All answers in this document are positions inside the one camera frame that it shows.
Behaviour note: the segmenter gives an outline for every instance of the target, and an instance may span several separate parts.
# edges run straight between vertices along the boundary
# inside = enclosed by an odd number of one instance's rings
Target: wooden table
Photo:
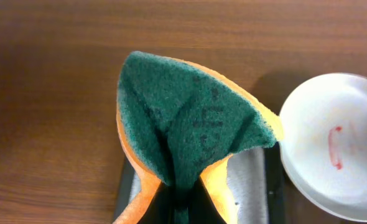
[[[310,77],[367,76],[367,0],[0,1],[0,223],[111,222],[132,50],[210,67],[278,112]],[[289,223],[341,222],[290,192]]]

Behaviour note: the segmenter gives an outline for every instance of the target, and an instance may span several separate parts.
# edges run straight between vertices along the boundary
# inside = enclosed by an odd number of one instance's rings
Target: white bowl
[[[367,78],[321,75],[283,104],[283,166],[311,202],[347,220],[367,222]]]

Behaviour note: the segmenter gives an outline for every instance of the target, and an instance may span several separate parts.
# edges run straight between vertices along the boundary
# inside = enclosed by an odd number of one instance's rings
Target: dark green fabric
[[[276,139],[254,107],[186,63],[143,52],[126,59],[118,104],[137,157],[167,185],[178,206],[206,166]],[[187,223],[187,212],[175,222]]]

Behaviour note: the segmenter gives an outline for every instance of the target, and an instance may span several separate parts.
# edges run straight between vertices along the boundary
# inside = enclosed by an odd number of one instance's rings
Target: red writing on plate
[[[356,150],[361,150],[358,144],[358,136],[353,123],[350,121],[349,128],[343,129],[343,126],[335,126],[328,132],[328,153],[330,162],[340,170],[343,168],[341,158],[342,150],[349,148],[352,155]]]

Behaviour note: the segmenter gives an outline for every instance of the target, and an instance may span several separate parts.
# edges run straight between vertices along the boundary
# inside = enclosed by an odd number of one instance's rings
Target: green cloth
[[[172,58],[133,52],[118,83],[118,104],[137,157],[165,184],[177,204],[208,165],[276,139],[252,104],[211,75]],[[187,212],[175,213],[188,223]]]

